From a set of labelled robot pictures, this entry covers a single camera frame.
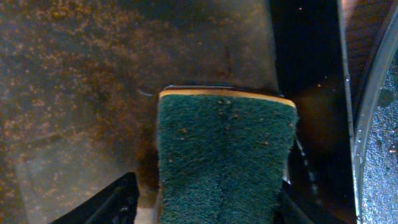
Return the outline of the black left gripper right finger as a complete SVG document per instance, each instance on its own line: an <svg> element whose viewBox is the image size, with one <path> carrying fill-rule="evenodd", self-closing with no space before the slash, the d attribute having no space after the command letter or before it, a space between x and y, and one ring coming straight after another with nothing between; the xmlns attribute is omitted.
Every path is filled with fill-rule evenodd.
<svg viewBox="0 0 398 224"><path fill-rule="evenodd" d="M289 196L291 185L282 181L278 194L278 206L274 212L273 224L314 224L308 215Z"/></svg>

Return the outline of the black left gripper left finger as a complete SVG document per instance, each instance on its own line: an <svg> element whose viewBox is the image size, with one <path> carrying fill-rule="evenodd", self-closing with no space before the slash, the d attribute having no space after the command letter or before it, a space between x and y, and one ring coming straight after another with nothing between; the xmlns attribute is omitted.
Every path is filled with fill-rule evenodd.
<svg viewBox="0 0 398 224"><path fill-rule="evenodd" d="M136 175L128 172L51 224L134 224L138 199Z"/></svg>

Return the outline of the orange green scrubbing sponge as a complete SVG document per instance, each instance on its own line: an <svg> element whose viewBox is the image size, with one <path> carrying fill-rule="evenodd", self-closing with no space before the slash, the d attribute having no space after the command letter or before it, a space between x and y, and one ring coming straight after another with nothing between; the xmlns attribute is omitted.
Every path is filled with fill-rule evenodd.
<svg viewBox="0 0 398 224"><path fill-rule="evenodd" d="M297 124L284 98L164 90L157 148L161 223L272 223Z"/></svg>

